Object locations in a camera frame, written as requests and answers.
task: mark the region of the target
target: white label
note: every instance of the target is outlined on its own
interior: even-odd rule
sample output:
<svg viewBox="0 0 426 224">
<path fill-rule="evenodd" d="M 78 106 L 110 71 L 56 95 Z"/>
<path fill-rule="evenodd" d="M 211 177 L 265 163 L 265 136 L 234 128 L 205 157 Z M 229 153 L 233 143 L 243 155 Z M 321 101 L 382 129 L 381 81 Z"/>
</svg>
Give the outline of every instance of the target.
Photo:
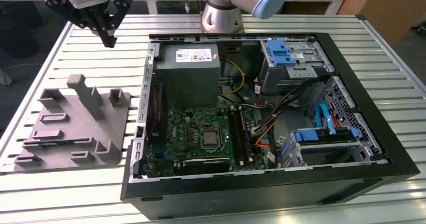
<svg viewBox="0 0 426 224">
<path fill-rule="evenodd" d="M 267 152 L 267 158 L 273 163 L 275 163 L 275 156 L 271 152 Z"/>
<path fill-rule="evenodd" d="M 209 48 L 201 49 L 178 49 L 176 51 L 176 62 L 210 62 L 211 50 Z"/>
<path fill-rule="evenodd" d="M 291 56 L 293 58 L 303 58 L 303 55 L 301 53 L 293 53 Z"/>
<path fill-rule="evenodd" d="M 254 93 L 255 94 L 261 93 L 261 87 L 258 85 L 254 86 Z"/>
</svg>

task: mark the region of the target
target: floor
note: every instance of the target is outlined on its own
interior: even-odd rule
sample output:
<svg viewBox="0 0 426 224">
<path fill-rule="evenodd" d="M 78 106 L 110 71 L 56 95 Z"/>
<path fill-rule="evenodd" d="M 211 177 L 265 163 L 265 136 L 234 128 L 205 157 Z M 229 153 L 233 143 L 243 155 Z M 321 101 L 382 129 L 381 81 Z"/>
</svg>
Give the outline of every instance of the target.
<svg viewBox="0 0 426 224">
<path fill-rule="evenodd" d="M 38 52 L 29 58 L 14 59 L 0 49 L 0 60 L 4 69 L 18 64 L 42 64 L 62 30 L 65 24 L 62 18 L 45 8 L 42 2 L 34 2 L 34 4 L 42 17 L 42 25 L 30 30 L 38 43 Z M 192 3 L 190 8 L 192 13 L 198 12 L 197 3 Z M 184 4 L 182 2 L 160 2 L 158 11 L 160 13 L 184 13 Z M 129 13 L 148 14 L 146 4 L 141 1 L 134 2 Z M 424 50 L 426 35 L 418 35 L 415 30 L 410 30 L 397 46 L 395 51 L 423 83 L 426 83 Z M 0 86 L 0 136 L 8 126 L 38 70 L 38 65 L 28 65 L 18 66 L 6 72 L 14 80 L 14 85 L 12 87 Z"/>
</svg>

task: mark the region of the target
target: desk leg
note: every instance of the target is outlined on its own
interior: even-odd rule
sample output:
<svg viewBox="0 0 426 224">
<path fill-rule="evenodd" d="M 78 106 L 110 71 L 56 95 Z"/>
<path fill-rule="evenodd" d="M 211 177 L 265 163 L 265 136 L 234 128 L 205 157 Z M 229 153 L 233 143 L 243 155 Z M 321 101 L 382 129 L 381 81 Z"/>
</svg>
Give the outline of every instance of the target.
<svg viewBox="0 0 426 224">
<path fill-rule="evenodd" d="M 0 85 L 10 85 L 12 79 L 8 74 L 0 69 Z"/>
<path fill-rule="evenodd" d="M 337 15 L 341 6 L 342 6 L 343 0 L 333 0 L 330 4 L 327 5 L 327 10 L 325 11 L 325 15 Z"/>
<path fill-rule="evenodd" d="M 146 0 L 149 14 L 158 14 L 157 1 L 158 0 Z"/>
</svg>

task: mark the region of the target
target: aluminum slotted table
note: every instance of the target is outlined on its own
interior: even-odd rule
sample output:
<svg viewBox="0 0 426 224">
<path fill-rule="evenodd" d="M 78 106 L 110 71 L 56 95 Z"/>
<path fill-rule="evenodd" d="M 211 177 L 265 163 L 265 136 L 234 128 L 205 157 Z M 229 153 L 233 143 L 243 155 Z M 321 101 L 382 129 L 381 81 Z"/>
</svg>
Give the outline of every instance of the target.
<svg viewBox="0 0 426 224">
<path fill-rule="evenodd" d="M 426 220 L 426 87 L 366 20 L 354 16 L 285 15 L 267 20 L 243 16 L 245 32 L 327 32 L 422 173 L 346 204 L 186 219 L 185 223 L 387 223 Z M 134 223 L 146 218 L 120 201 L 125 153 L 116 167 L 28 173 L 13 171 L 22 140 L 42 105 L 44 88 L 62 94 L 70 74 L 84 74 L 100 93 L 132 94 L 124 147 L 136 130 L 148 34 L 199 33 L 197 15 L 128 15 L 114 49 L 88 29 L 66 24 L 0 140 L 0 223 Z"/>
</svg>

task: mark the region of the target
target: connector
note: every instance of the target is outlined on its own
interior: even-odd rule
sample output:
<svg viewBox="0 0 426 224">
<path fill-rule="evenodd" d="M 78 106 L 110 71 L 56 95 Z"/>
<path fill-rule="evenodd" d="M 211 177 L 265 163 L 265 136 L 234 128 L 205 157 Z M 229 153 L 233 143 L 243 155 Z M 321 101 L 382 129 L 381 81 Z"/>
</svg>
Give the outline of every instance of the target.
<svg viewBox="0 0 426 224">
<path fill-rule="evenodd" d="M 192 8 L 190 8 L 188 2 L 185 2 L 185 11 L 186 11 L 186 14 L 189 14 L 190 9 L 192 9 Z"/>
</svg>

